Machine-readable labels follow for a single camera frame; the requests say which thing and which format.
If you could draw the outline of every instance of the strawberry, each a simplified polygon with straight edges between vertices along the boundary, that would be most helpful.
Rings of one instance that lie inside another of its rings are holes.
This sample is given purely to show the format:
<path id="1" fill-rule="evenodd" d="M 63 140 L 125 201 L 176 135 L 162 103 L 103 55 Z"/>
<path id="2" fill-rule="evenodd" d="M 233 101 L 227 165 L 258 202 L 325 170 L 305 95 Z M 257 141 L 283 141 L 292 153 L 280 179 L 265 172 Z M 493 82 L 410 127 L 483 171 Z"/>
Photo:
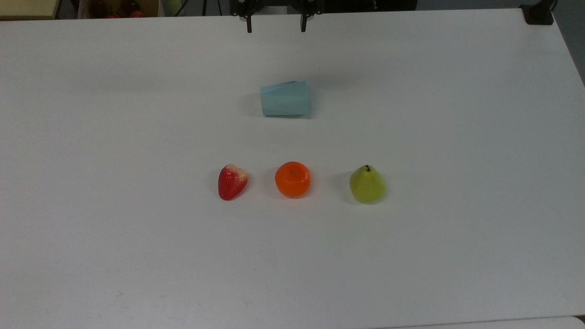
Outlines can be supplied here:
<path id="1" fill-rule="evenodd" d="M 234 164 L 228 164 L 219 173 L 219 197 L 229 201 L 240 194 L 247 183 L 248 173 Z"/>
<path id="2" fill-rule="evenodd" d="M 146 14 L 143 11 L 133 11 L 128 16 L 130 18 L 139 18 L 139 17 L 146 17 Z"/>

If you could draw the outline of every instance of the orange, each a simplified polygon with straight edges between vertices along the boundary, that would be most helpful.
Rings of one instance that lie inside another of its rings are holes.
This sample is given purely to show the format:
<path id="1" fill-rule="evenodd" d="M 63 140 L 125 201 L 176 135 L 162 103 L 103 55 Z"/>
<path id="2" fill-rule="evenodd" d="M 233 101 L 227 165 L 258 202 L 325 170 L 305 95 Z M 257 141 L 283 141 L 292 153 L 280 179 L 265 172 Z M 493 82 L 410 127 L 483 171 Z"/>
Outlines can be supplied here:
<path id="1" fill-rule="evenodd" d="M 289 198 L 298 198 L 309 190 L 311 173 L 304 164 L 290 161 L 276 170 L 274 181 L 280 193 Z"/>

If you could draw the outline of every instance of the table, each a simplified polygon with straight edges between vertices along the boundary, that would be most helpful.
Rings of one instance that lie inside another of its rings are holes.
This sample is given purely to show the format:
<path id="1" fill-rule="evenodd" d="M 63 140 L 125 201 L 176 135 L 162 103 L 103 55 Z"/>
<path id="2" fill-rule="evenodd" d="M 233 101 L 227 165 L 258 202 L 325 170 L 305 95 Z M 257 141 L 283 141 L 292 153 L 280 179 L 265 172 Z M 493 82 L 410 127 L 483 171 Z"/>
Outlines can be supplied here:
<path id="1" fill-rule="evenodd" d="M 59 0 L 0 0 L 0 20 L 54 19 Z"/>
<path id="2" fill-rule="evenodd" d="M 585 88 L 519 9 L 0 23 L 0 325 L 585 313 Z M 260 86 L 307 81 L 308 118 Z M 309 194 L 279 195 L 296 160 Z M 219 170 L 246 169 L 237 199 Z M 359 205 L 369 164 L 390 192 Z"/>
<path id="3" fill-rule="evenodd" d="M 410 327 L 413 329 L 583 329 L 583 322 L 574 317 L 533 318 L 514 321 L 461 323 Z"/>

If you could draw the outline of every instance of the green pear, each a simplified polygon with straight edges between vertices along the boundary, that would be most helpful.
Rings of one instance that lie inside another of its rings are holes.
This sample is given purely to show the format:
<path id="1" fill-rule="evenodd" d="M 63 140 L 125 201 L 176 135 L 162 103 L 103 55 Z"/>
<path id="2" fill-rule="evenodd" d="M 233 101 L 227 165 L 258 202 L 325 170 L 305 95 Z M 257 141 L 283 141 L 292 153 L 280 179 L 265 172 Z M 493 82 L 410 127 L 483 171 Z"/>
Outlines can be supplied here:
<path id="1" fill-rule="evenodd" d="M 359 167 L 349 178 L 349 188 L 353 197 L 361 203 L 373 203 L 384 196 L 386 182 L 374 167 Z"/>

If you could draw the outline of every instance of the toy fruit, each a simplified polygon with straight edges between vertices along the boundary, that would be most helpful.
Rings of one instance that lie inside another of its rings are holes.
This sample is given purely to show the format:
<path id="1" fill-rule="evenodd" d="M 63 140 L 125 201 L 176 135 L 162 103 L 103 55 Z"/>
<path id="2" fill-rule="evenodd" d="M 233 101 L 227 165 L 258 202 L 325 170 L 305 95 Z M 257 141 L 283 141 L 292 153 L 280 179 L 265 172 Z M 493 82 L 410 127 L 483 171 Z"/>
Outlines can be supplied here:
<path id="1" fill-rule="evenodd" d="M 128 16 L 130 18 L 139 18 L 139 17 L 146 17 L 146 14 L 143 11 L 133 11 Z"/>
<path id="2" fill-rule="evenodd" d="M 94 18 L 105 17 L 108 14 L 108 8 L 106 8 L 104 0 L 91 0 L 90 14 Z"/>
<path id="3" fill-rule="evenodd" d="M 248 173 L 234 164 L 228 164 L 219 173 L 219 197 L 229 201 L 240 194 L 247 183 Z"/>
<path id="4" fill-rule="evenodd" d="M 353 197 L 361 203 L 373 203 L 386 192 L 384 177 L 374 167 L 359 167 L 349 178 L 349 188 Z"/>
<path id="5" fill-rule="evenodd" d="M 140 5 L 135 0 L 121 0 L 120 8 L 126 15 L 130 15 L 133 11 L 139 11 Z"/>
<path id="6" fill-rule="evenodd" d="M 289 198 L 298 198 L 309 190 L 311 173 L 304 164 L 291 161 L 276 170 L 274 182 L 280 193 Z"/>

